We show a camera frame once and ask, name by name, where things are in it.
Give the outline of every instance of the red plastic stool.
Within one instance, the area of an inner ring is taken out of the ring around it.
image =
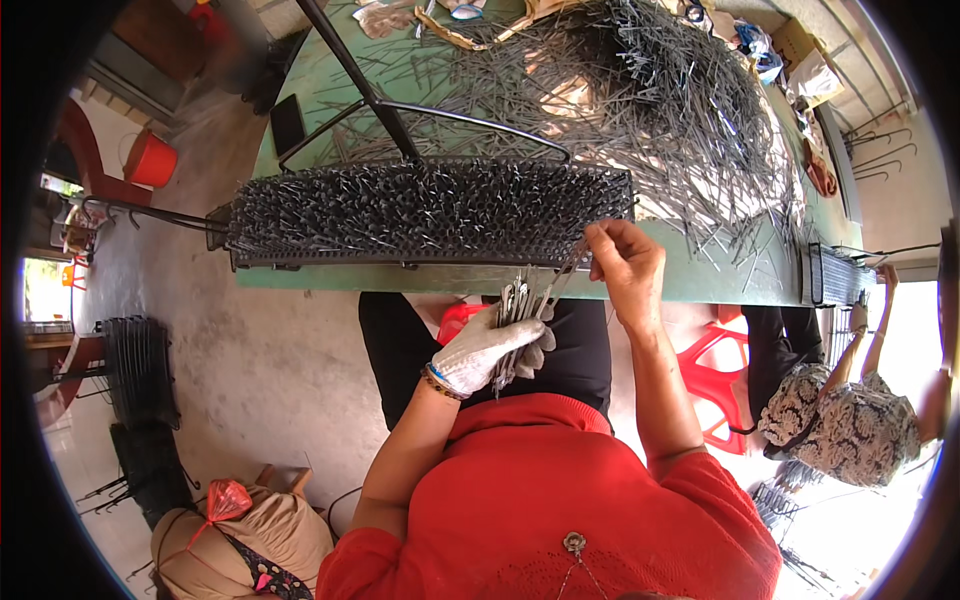
[[[710,367],[698,365],[697,360],[716,346],[721,340],[730,338],[740,346],[740,356],[744,366],[747,364],[747,336],[736,331],[729,331],[716,324],[707,325],[707,335],[700,338],[696,344],[677,355],[680,363],[680,373],[684,378],[686,390],[691,394],[713,402],[723,413],[723,418],[713,426],[704,430],[704,441],[730,454],[746,454],[747,445],[743,435],[730,432],[726,440],[716,437],[714,432],[724,423],[728,427],[743,429],[740,420],[740,406],[733,395],[732,385],[740,371],[722,372]]]
[[[85,267],[87,269],[90,268],[90,266],[86,264],[79,256],[75,257],[72,263],[63,267],[63,273],[60,274],[60,285],[63,287],[75,287],[78,290],[85,292],[86,288],[77,283],[77,281],[84,281],[84,277],[76,276],[74,270],[77,267]]]
[[[440,331],[437,332],[437,341],[442,346],[450,343],[460,330],[467,325],[470,317],[477,314],[489,304],[454,304],[446,309],[444,317],[440,319]]]

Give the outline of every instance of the green table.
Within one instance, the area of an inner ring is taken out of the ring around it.
[[[493,4],[493,0],[488,3],[487,14],[493,12]],[[499,13],[501,18],[505,18],[511,12],[516,14],[522,5],[516,2],[513,5],[501,2],[497,6],[507,7]],[[413,74],[404,76],[404,69],[396,66],[398,62],[402,62],[396,60],[396,53],[416,56],[444,52],[445,49],[422,48],[420,42],[413,39],[409,32],[396,32],[387,38],[387,41],[406,37],[409,39],[406,42],[390,44],[394,58],[384,60],[383,40],[370,39],[363,33],[351,15],[356,9],[357,6],[352,2],[331,0],[325,11],[373,85],[384,95],[399,102],[431,106],[441,100],[449,91],[444,83],[436,82],[433,88],[429,89],[418,84]],[[311,31],[303,43],[280,91],[279,99],[282,100],[290,94],[297,94],[308,132],[329,120],[341,108],[359,99],[359,93],[349,84],[340,64],[315,31]],[[778,90],[768,96],[783,124],[788,147],[795,153],[794,156],[802,156],[797,154],[802,142],[790,114],[790,107]],[[359,125],[354,127],[378,127],[368,109],[362,108],[361,112],[363,116],[355,121]],[[338,144],[339,141],[334,139],[332,133],[327,132],[295,155],[288,165],[290,168],[300,169],[337,162],[341,159]],[[276,151],[268,130],[260,144],[252,176],[261,178],[277,173],[279,168]],[[806,178],[804,193],[807,198],[806,219],[815,223],[824,241],[859,247],[859,226],[846,220],[839,198],[819,197]],[[691,257],[684,237],[664,222],[643,221],[640,226],[667,250],[663,290],[665,300],[732,304],[801,303],[802,266],[797,264],[795,258],[787,256],[787,252],[776,239],[756,265],[751,258],[736,268],[732,264],[732,256],[725,256],[716,246],[710,246],[710,255],[715,264],[705,258]],[[769,223],[765,224],[759,233],[760,243],[772,233]],[[515,267],[496,266],[420,265],[411,270],[399,265],[338,265],[304,266],[294,272],[274,271],[269,268],[239,269],[236,279],[239,285],[246,287],[497,295],[504,282],[512,279],[515,274]],[[570,278],[564,296],[603,299],[607,296],[607,290],[603,284],[591,283],[587,273],[581,272]]]

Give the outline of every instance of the woman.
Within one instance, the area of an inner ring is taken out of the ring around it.
[[[303,497],[312,471],[301,469],[289,493],[266,488],[273,472],[268,465],[246,487],[252,505],[239,517],[210,523],[186,509],[163,516],[150,543],[158,599],[313,600],[333,541]]]
[[[660,320],[663,248],[626,221],[594,224],[587,238],[590,278],[606,281],[630,336],[647,468],[611,435],[603,302],[559,301],[555,343],[536,319],[495,328],[492,307],[440,348],[402,296],[364,294],[360,323],[392,432],[324,560],[319,595],[772,596],[778,548],[706,453]],[[554,348],[542,364],[528,352],[536,378],[490,401],[496,361],[535,342]]]
[[[748,386],[756,429],[770,442],[764,453],[793,457],[846,483],[883,487],[920,456],[943,425],[949,376],[941,370],[919,416],[876,372],[897,291],[897,270],[882,268],[886,306],[857,381],[853,361],[867,333],[866,308],[851,316],[853,340],[831,370],[812,308],[744,306],[751,356]]]

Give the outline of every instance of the red plastic bag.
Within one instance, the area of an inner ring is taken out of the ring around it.
[[[189,550],[193,542],[197,541],[200,534],[208,525],[217,521],[236,518],[244,514],[253,506],[253,499],[247,493],[247,489],[232,479],[214,479],[210,482],[210,487],[206,492],[206,523],[204,523],[197,533],[186,544]]]

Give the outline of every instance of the black pants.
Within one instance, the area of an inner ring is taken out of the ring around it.
[[[358,311],[383,416],[392,431],[420,381],[420,369],[442,346],[402,294],[364,292]],[[557,337],[557,349],[546,352],[543,368],[534,379],[517,377],[500,396],[560,394],[584,402],[610,420],[611,358],[604,303],[559,300],[549,325]],[[461,409],[490,399],[493,391],[487,386],[464,400]]]
[[[750,344],[747,387],[750,414],[756,423],[760,411],[795,366],[824,362],[824,345],[817,313],[812,308],[741,306],[740,312],[747,318]]]

